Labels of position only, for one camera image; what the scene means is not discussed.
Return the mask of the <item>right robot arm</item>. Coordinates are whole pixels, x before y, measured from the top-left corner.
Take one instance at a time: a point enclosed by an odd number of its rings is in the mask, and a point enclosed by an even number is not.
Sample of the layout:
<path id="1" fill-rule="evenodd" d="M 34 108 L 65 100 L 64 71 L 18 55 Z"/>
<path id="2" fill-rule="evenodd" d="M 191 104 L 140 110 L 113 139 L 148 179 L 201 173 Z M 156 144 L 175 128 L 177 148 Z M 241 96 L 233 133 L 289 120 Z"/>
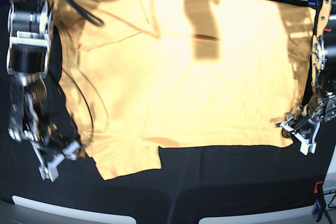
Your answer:
<path id="1" fill-rule="evenodd" d="M 59 134 L 42 109 L 47 98 L 44 79 L 53 38 L 53 0 L 9 1 L 6 69 L 12 80 L 8 133 L 13 140 L 32 145 L 41 177 L 54 181 L 58 165 L 65 159 L 76 160 L 82 146 L 78 135 Z"/>

